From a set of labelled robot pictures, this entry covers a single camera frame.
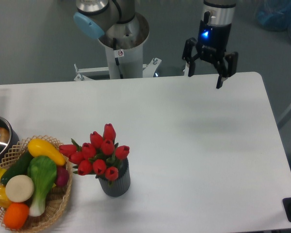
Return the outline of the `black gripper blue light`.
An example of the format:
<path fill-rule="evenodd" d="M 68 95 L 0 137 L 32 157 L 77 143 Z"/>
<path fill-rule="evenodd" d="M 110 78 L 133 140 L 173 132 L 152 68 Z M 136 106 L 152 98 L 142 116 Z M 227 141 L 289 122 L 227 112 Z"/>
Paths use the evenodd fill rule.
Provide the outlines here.
<path fill-rule="evenodd" d="M 231 30 L 230 24 L 212 24 L 213 11 L 206 11 L 200 21 L 197 40 L 193 37 L 186 40 L 182 60 L 188 66 L 188 77 L 194 75 L 195 61 L 200 57 L 201 60 L 209 63 L 218 63 L 217 71 L 219 74 L 216 88 L 220 89 L 223 82 L 233 76 L 237 70 L 238 52 L 226 53 L 226 46 Z M 192 56 L 193 48 L 196 47 L 198 54 Z"/>

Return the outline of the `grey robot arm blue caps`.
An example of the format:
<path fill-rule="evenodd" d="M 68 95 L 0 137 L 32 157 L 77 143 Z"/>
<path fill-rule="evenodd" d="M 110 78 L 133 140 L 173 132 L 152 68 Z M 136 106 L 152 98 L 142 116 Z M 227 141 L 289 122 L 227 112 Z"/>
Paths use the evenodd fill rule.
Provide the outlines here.
<path fill-rule="evenodd" d="M 149 25 L 135 11 L 133 0 L 78 0 L 76 7 L 74 22 L 85 35 L 104 46 L 111 79 L 157 76 L 160 59 L 153 58 L 148 65 L 143 63 Z M 184 75 L 194 75 L 197 59 L 212 64 L 217 70 L 217 88 L 236 73 L 238 53 L 226 51 L 235 7 L 234 0 L 203 2 L 197 38 L 187 39 L 184 45 Z"/>

